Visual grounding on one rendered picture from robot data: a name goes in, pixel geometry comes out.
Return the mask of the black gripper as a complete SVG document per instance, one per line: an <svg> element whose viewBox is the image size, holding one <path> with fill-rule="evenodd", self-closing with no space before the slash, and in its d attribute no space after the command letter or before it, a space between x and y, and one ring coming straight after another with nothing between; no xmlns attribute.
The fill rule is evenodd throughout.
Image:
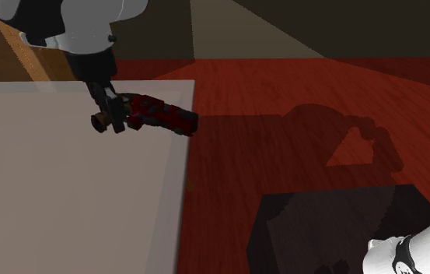
<svg viewBox="0 0 430 274"><path fill-rule="evenodd" d="M124 101L116 94L112 86L103 87L99 83L108 82L117 74L116 60L111 47L93 54L73 54L64 52L66 60L72 70L73 76L86 82L90 96L100 111L106 112L110 117L115 133L125 130Z"/></svg>

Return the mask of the dark red toy figure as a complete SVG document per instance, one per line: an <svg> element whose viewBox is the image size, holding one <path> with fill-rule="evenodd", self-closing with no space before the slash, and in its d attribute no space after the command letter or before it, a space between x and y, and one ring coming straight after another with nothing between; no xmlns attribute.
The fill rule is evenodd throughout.
<svg viewBox="0 0 430 274"><path fill-rule="evenodd" d="M163 100L137 93L119 93L124 101L124 126L138 131L143 125L161 127L178 135L192 136L198 130L198 114L184 110ZM111 124L106 112L100 111L90 118L100 133Z"/></svg>

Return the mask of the pale grey table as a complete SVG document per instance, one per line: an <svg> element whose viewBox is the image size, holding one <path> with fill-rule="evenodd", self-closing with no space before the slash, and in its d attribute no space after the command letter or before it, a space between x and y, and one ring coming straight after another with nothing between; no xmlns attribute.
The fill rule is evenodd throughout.
<svg viewBox="0 0 430 274"><path fill-rule="evenodd" d="M96 132L81 82L0 82L0 274L176 274L188 140Z"/></svg>

